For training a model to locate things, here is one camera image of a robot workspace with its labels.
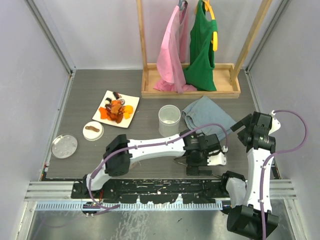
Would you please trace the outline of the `metal tongs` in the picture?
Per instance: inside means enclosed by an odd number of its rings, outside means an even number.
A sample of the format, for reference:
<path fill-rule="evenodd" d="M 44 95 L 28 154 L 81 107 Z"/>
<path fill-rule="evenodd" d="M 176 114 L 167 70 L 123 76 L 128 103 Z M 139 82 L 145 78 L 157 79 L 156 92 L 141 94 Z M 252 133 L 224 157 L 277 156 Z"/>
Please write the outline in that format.
<path fill-rule="evenodd" d="M 179 165 L 187 166 L 185 157 L 177 157 L 177 158 L 174 159 L 174 162 L 179 164 Z"/>

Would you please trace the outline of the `wooden clothes rack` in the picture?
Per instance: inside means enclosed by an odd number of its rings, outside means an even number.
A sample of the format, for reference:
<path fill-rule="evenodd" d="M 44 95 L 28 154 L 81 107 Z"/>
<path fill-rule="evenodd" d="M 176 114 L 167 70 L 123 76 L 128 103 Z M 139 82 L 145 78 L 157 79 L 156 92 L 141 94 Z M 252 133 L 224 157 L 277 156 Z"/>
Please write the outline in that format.
<path fill-rule="evenodd" d="M 185 0 L 173 8 L 159 45 L 155 63 L 147 61 L 142 1 L 136 2 L 143 61 L 141 94 L 144 98 L 238 98 L 238 74 L 271 5 L 263 0 L 235 64 L 217 63 L 220 30 L 208 0 L 197 2 L 192 29 L 187 24 Z"/>

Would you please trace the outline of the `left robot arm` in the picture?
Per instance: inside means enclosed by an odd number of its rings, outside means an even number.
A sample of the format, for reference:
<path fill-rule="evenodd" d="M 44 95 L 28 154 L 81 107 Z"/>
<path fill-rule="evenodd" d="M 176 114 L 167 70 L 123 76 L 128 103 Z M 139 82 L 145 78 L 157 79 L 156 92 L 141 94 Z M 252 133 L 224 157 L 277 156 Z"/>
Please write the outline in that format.
<path fill-rule="evenodd" d="M 107 181 L 127 174 L 134 163 L 160 157 L 184 159 L 188 176 L 209 176 L 210 171 L 199 168 L 225 165 L 228 150 L 226 145 L 221 145 L 216 134 L 186 131 L 149 140 L 128 139 L 121 134 L 106 147 L 98 167 L 85 176 L 82 192 L 88 198 L 95 198 Z"/>

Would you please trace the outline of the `green hanging tank top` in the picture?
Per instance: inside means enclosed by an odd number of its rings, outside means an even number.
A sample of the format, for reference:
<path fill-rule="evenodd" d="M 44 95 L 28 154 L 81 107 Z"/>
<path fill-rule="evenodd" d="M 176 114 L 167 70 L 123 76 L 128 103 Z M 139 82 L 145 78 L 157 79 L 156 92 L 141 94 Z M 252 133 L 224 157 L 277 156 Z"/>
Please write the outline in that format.
<path fill-rule="evenodd" d="M 218 31 L 217 21 L 206 16 L 205 2 L 197 3 L 194 25 L 190 31 L 190 64 L 183 70 L 185 81 L 198 91 L 215 92 L 215 51 L 213 34 Z"/>

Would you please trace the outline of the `tall white cylinder container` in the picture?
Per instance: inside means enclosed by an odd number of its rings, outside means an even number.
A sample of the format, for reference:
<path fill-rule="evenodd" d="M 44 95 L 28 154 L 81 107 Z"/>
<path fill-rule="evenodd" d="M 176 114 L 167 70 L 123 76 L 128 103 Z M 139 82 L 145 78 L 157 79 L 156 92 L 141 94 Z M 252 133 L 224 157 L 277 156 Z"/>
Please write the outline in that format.
<path fill-rule="evenodd" d="M 158 111 L 159 133 L 163 137 L 170 137 L 179 133 L 181 111 L 175 105 L 164 105 Z"/>

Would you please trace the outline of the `flat metal inner lid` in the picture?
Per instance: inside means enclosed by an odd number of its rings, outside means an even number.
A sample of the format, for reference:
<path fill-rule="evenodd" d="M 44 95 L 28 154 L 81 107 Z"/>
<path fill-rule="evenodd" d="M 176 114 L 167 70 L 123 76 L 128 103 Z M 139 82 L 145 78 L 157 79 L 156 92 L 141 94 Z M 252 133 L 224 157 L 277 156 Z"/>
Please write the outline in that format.
<path fill-rule="evenodd" d="M 66 159 L 72 156 L 78 147 L 77 139 L 71 134 L 57 136 L 51 144 L 51 153 L 57 159 Z"/>

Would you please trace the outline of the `grey clothes hanger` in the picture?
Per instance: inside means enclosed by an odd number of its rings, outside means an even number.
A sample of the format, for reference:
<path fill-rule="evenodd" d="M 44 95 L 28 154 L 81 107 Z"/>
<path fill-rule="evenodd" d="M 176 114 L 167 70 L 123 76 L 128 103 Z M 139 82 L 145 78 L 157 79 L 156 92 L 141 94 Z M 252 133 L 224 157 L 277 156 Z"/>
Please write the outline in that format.
<path fill-rule="evenodd" d="M 185 8 L 188 7 L 188 1 L 187 0 L 179 0 L 178 7 L 179 7 L 180 11 L 184 10 Z"/>

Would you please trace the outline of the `pink hanging shirt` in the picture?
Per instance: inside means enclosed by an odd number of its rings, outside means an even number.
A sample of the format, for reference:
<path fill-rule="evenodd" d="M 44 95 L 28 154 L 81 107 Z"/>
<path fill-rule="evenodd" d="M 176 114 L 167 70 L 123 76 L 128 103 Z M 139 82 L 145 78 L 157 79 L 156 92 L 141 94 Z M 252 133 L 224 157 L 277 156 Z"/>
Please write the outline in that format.
<path fill-rule="evenodd" d="M 188 9 L 180 10 L 174 7 L 167 24 L 156 67 L 160 80 L 154 89 L 162 92 L 193 92 L 197 89 L 186 83 L 182 64 L 187 60 L 188 48 Z"/>

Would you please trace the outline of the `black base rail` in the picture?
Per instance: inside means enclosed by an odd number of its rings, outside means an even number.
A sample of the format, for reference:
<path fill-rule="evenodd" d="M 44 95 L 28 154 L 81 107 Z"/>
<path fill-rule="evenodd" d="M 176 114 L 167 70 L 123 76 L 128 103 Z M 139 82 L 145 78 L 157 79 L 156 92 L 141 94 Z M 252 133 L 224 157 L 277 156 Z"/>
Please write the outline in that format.
<path fill-rule="evenodd" d="M 220 180 L 213 179 L 110 179 L 92 195 L 103 203 L 183 204 L 215 203 L 229 198 Z"/>

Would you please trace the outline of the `blue denim shorts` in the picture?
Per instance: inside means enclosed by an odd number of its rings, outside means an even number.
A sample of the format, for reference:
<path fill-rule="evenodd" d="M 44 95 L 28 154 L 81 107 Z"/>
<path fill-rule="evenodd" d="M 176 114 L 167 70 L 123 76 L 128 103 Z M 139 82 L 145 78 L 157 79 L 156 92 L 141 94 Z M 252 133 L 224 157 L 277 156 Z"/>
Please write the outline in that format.
<path fill-rule="evenodd" d="M 207 96 L 203 96 L 186 106 L 181 111 L 181 116 L 190 130 L 216 123 L 223 126 L 227 134 L 230 134 L 231 127 L 236 123 L 230 115 Z"/>

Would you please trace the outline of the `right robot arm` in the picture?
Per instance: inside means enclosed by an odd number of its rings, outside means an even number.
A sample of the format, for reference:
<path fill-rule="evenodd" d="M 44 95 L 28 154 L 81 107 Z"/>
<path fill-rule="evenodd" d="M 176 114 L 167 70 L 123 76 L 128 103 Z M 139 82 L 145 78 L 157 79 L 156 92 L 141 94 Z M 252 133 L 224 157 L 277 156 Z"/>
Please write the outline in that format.
<path fill-rule="evenodd" d="M 276 139 L 270 133 L 279 127 L 271 115 L 256 111 L 231 127 L 246 147 L 248 176 L 227 171 L 219 191 L 230 197 L 227 230 L 251 240 L 266 239 L 279 222 L 270 202 L 271 155 L 276 151 Z"/>

